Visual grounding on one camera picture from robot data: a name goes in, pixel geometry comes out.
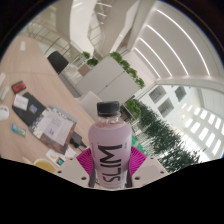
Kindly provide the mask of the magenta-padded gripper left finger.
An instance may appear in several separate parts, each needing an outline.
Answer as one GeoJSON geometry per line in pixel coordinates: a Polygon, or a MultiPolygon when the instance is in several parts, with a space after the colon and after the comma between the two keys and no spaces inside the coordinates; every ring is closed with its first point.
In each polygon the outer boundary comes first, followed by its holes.
{"type": "Polygon", "coordinates": [[[54,174],[81,187],[93,188],[96,172],[91,150],[87,148],[77,157],[68,158],[54,174]]]}

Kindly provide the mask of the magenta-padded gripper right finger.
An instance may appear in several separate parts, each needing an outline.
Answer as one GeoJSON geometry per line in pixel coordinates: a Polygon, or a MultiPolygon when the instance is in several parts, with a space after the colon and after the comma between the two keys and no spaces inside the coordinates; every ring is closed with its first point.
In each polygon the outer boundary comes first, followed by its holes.
{"type": "Polygon", "coordinates": [[[139,149],[131,148],[128,186],[143,187],[168,175],[166,169],[154,156],[146,156],[139,149]]]}

